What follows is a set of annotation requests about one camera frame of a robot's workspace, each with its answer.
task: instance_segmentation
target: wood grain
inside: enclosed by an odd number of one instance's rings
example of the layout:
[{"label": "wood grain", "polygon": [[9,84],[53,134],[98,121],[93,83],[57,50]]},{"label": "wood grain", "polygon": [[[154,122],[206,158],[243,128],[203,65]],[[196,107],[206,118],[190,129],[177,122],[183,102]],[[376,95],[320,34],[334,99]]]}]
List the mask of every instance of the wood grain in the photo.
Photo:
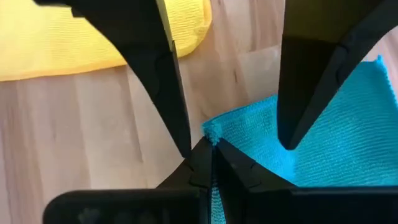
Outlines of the wood grain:
[{"label": "wood grain", "polygon": [[[284,1],[211,0],[205,40],[179,60],[192,144],[202,122],[277,93]],[[382,54],[398,93],[398,29]],[[0,83],[0,219],[40,223],[75,189],[156,187],[182,161],[128,67]]]}]

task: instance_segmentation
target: microfiber cloth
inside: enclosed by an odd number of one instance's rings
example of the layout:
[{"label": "microfiber cloth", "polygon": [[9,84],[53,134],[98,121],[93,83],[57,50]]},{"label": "microfiber cloth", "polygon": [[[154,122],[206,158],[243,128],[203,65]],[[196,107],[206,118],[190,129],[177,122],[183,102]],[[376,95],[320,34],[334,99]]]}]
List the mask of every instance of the microfiber cloth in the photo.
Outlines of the microfiber cloth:
[{"label": "microfiber cloth", "polygon": [[[192,52],[211,23],[210,0],[164,0],[177,55]],[[0,0],[0,81],[67,75],[125,65],[84,18],[67,7]]]},{"label": "microfiber cloth", "polygon": [[[275,95],[230,111],[203,132],[299,187],[398,185],[398,105],[382,58],[356,67],[294,151],[277,138],[276,105]],[[211,216],[225,223],[216,185]]]}]

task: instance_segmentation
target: blue microfiber cloth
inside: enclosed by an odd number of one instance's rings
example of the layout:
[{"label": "blue microfiber cloth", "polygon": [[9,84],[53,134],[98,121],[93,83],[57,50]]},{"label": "blue microfiber cloth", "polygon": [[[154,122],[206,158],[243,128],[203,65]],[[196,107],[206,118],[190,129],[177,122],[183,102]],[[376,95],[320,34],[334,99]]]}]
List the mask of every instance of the blue microfiber cloth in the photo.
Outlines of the blue microfiber cloth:
[{"label": "blue microfiber cloth", "polygon": [[[203,132],[299,187],[398,185],[398,104],[381,57],[356,67],[294,151],[277,138],[276,104],[272,96],[222,114]],[[216,185],[211,222],[225,223]]]}]

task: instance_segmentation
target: wooden floor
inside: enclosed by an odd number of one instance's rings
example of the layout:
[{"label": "wooden floor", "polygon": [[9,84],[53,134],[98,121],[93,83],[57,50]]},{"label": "wooden floor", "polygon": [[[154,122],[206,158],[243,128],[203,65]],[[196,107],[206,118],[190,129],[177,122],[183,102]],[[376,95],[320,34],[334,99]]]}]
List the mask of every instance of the wooden floor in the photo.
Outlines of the wooden floor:
[{"label": "wooden floor", "polygon": [[[277,92],[284,2],[212,0],[213,25],[180,70],[192,143],[207,119]],[[398,86],[398,30],[383,54]],[[126,67],[0,83],[0,223],[38,224],[75,189],[155,187],[182,161]]]}]

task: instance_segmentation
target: yellow microfiber cloth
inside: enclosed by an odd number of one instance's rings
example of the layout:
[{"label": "yellow microfiber cloth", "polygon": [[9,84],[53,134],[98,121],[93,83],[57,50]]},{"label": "yellow microfiber cloth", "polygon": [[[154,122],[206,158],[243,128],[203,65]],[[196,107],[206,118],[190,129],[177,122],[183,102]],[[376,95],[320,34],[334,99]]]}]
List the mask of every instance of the yellow microfiber cloth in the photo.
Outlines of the yellow microfiber cloth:
[{"label": "yellow microfiber cloth", "polygon": [[[177,55],[192,52],[211,23],[210,0],[165,0]],[[68,75],[125,65],[84,18],[67,7],[0,0],[0,81]]]}]

